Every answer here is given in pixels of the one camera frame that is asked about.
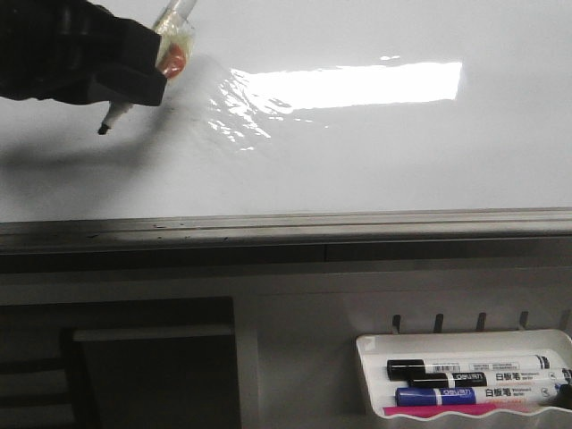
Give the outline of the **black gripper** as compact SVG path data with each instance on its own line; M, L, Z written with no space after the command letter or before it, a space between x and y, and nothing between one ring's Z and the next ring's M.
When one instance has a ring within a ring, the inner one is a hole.
M1 96L159 106L159 46L153 30L89 1L3 1Z

